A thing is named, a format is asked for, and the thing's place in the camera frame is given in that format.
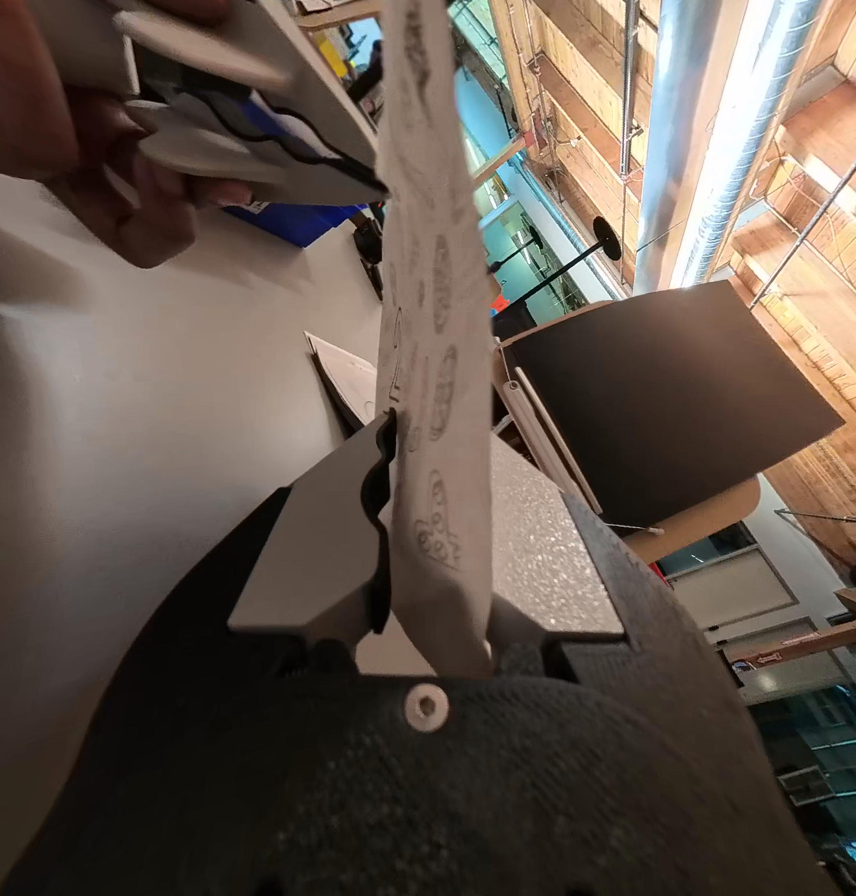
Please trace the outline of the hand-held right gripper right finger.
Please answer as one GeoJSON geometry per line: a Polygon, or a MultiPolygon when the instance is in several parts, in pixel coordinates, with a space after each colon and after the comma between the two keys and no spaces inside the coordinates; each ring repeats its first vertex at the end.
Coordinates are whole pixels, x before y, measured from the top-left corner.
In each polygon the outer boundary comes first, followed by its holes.
{"type": "Polygon", "coordinates": [[[487,641],[493,652],[622,640],[624,625],[570,512],[569,495],[497,435],[490,447],[487,641]]]}

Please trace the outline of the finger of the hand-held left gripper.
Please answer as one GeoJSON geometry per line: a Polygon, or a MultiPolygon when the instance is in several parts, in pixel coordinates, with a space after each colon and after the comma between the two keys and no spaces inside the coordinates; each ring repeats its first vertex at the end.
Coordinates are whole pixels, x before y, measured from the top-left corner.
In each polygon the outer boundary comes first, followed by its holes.
{"type": "Polygon", "coordinates": [[[178,90],[170,103],[128,104],[148,131],[143,155],[174,172],[251,186],[256,201],[362,206],[388,198],[372,166],[331,146],[300,117],[217,91],[178,90]]]}
{"type": "Polygon", "coordinates": [[[236,40],[153,9],[124,10],[112,23],[120,33],[158,56],[202,73],[261,91],[293,86],[295,73],[243,49],[236,40]]]}

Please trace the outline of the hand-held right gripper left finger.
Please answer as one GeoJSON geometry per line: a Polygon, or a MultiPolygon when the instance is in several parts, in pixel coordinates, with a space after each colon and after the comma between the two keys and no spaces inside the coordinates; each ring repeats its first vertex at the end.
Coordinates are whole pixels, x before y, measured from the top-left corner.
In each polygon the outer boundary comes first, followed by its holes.
{"type": "Polygon", "coordinates": [[[389,533],[397,415],[383,412],[300,476],[228,619],[239,633],[358,644],[391,605],[389,533]]]}

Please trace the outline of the blue plastic bin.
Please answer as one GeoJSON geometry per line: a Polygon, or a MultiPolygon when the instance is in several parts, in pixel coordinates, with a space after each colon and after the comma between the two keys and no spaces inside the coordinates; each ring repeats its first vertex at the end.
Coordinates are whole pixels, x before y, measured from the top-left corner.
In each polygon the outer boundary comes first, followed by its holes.
{"type": "Polygon", "coordinates": [[[303,114],[252,90],[237,113],[231,134],[255,158],[279,168],[279,185],[253,188],[253,199],[225,212],[272,237],[306,248],[369,203],[387,196],[376,173],[376,148],[361,161],[319,133],[303,114]]]}

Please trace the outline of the printed white paper bag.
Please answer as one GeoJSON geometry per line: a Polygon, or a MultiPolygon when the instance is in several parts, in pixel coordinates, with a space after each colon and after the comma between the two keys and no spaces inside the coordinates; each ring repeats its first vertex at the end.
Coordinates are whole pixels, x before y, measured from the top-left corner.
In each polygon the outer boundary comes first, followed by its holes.
{"type": "Polygon", "coordinates": [[[491,673],[491,316],[445,2],[386,2],[376,409],[393,410],[391,608],[442,676],[491,673]]]}

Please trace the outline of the lego instruction booklet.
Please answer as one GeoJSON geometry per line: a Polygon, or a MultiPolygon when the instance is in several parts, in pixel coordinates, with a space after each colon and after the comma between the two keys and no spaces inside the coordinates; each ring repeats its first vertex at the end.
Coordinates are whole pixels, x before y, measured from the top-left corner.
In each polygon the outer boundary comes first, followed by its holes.
{"type": "Polygon", "coordinates": [[[322,385],[340,417],[354,431],[370,425],[376,414],[378,374],[374,364],[307,330],[303,335],[322,385]]]}

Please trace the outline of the person's left hand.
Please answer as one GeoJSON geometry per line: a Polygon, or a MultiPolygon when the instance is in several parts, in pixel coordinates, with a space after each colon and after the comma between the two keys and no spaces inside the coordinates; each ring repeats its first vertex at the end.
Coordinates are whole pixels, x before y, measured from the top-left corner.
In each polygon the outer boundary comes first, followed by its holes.
{"type": "Polygon", "coordinates": [[[153,163],[149,135],[120,98],[65,85],[27,3],[0,1],[0,175],[42,185],[144,270],[193,245],[198,209],[253,200],[243,182],[153,163]]]}

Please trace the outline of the black wood-edged board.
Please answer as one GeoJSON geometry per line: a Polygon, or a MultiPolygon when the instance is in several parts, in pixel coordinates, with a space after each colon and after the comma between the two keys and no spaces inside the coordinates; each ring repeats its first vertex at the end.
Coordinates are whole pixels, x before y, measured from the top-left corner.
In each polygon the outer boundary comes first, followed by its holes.
{"type": "Polygon", "coordinates": [[[491,320],[642,562],[742,521],[758,475],[845,420],[728,281],[491,320]]]}

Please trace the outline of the black disc-topped pole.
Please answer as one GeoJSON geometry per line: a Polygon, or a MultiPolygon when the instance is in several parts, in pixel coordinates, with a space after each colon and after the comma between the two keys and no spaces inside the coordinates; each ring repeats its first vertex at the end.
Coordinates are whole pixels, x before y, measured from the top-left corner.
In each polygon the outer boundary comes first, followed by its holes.
{"type": "MultiPolygon", "coordinates": [[[[575,259],[571,262],[561,266],[555,273],[555,276],[559,276],[568,270],[570,270],[575,265],[582,263],[583,261],[589,259],[592,254],[602,251],[603,254],[613,262],[619,262],[623,258],[623,249],[620,240],[618,239],[617,234],[614,232],[609,223],[601,216],[597,216],[593,220],[592,225],[593,233],[596,237],[596,242],[593,243],[589,248],[581,252],[575,259]]],[[[528,231],[531,235],[531,239],[524,242],[523,245],[518,245],[514,252],[505,258],[494,261],[490,265],[488,265],[488,273],[496,274],[499,272],[501,267],[503,267],[506,263],[509,263],[515,256],[527,250],[530,245],[537,244],[540,245],[542,243],[542,238],[540,237],[538,231],[533,227],[529,226],[528,231]]]]}

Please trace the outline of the silver ceiling duct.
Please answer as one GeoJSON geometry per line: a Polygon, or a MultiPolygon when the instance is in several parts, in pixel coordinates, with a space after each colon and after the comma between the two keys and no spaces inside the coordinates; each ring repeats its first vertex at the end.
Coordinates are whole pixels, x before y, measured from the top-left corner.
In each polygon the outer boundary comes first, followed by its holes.
{"type": "Polygon", "coordinates": [[[634,296],[713,275],[828,16],[825,5],[662,3],[634,296]]]}

